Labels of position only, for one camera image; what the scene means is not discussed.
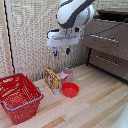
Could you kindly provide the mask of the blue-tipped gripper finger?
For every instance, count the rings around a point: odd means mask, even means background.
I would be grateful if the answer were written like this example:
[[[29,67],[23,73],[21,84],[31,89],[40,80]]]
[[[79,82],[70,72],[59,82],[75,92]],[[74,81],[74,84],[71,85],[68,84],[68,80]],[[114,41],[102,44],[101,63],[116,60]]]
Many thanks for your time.
[[[53,54],[54,54],[54,57],[57,57],[57,55],[58,55],[57,47],[54,48],[54,52],[53,52]]]
[[[70,51],[71,51],[71,47],[69,46],[69,47],[66,48],[66,55],[69,55]]]

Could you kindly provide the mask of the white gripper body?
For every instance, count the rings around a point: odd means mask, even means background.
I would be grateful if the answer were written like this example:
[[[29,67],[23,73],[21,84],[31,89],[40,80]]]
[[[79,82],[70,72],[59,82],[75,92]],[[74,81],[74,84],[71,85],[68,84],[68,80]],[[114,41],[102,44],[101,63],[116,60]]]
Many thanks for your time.
[[[77,44],[80,40],[80,31],[80,27],[51,30],[47,33],[47,45],[59,47]]]

